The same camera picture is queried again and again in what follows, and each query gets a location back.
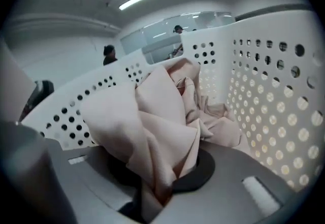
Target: dark jacket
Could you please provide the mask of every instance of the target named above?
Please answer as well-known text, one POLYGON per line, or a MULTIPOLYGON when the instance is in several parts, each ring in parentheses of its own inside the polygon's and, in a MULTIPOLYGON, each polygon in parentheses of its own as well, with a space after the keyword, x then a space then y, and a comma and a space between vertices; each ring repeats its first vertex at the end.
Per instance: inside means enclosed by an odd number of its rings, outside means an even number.
POLYGON ((116 60, 117 60, 117 58, 111 58, 110 56, 106 56, 103 61, 103 65, 105 66, 105 65, 110 64, 116 60))

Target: beige cloth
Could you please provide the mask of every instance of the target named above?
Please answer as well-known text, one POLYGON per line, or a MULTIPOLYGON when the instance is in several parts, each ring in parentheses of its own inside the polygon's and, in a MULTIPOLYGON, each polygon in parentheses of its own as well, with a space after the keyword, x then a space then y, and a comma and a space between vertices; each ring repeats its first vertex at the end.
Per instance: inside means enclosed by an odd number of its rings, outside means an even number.
POLYGON ((195 167, 200 138, 249 154, 230 109, 201 97, 199 71, 199 64, 181 59, 157 66, 137 88, 113 86, 81 105, 93 139, 142 178, 148 222, 168 201, 173 181, 195 167))

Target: laundry basket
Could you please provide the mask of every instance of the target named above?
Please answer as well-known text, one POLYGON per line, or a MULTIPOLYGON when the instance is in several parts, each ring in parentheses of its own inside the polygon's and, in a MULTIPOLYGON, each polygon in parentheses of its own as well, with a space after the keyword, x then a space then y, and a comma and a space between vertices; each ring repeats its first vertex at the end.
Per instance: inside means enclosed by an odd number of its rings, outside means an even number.
MULTIPOLYGON (((183 57, 201 64, 202 94, 233 109, 252 156, 295 190, 311 183, 322 170, 325 142, 325 48, 315 13, 260 15, 181 38, 183 57)), ((67 83, 22 123, 63 150, 97 146, 80 104, 101 89, 141 82, 155 66, 135 51, 67 83)))

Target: gray surface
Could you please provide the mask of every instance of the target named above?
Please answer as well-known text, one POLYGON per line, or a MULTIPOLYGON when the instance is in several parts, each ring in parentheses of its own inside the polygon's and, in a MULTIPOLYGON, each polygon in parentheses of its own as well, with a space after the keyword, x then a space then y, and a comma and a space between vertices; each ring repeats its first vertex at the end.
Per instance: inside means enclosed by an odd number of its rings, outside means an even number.
POLYGON ((213 176, 198 191, 173 196, 154 224, 252 224, 261 220, 262 214, 242 184, 248 176, 259 178, 281 203, 294 194, 280 177, 244 153, 206 142, 200 147, 215 159, 213 176))
POLYGON ((134 221, 110 208, 87 188, 73 171, 57 141, 46 139, 46 142, 57 178, 71 204, 78 224, 134 223, 134 221))

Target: black object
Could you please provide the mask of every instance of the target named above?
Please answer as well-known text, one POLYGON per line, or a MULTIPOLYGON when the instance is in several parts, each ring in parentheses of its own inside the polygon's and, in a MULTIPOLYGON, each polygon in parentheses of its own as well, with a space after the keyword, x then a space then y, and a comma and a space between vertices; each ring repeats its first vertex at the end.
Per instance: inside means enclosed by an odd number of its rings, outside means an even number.
POLYGON ((173 182, 173 194, 195 191, 201 188, 212 176, 215 162, 210 153, 199 149, 197 167, 184 177, 173 182))

